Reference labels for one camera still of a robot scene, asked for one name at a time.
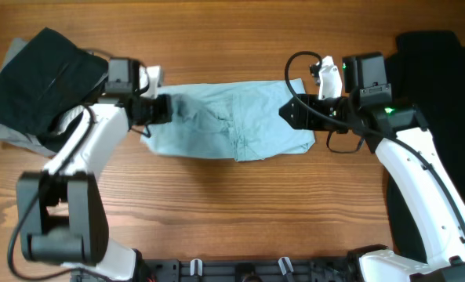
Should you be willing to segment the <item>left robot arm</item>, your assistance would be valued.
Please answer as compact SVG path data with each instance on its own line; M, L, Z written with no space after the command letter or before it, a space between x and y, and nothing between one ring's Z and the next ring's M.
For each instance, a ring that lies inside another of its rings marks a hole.
M82 105L82 119L61 151L16 183L18 222L6 255L12 275L37 279L16 269L20 245L27 261L60 266L74 281L154 281L139 251L111 239L97 180L134 126L169 123L172 115L168 95Z

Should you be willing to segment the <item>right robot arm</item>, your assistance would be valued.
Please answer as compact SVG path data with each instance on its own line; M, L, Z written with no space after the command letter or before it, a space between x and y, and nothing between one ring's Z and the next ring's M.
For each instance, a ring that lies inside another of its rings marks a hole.
M347 280L465 281L465 204L416 106L295 94L279 115L294 129L362 137L395 181L420 234L425 262L382 246L362 248L347 256Z

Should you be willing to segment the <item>light blue t-shirt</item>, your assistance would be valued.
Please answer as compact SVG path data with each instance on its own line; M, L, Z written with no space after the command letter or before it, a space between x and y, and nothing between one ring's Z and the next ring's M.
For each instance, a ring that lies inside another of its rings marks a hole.
M169 123L149 125L140 141L158 155L258 161L304 154L314 133L293 129L279 109L292 98L283 81L171 85Z

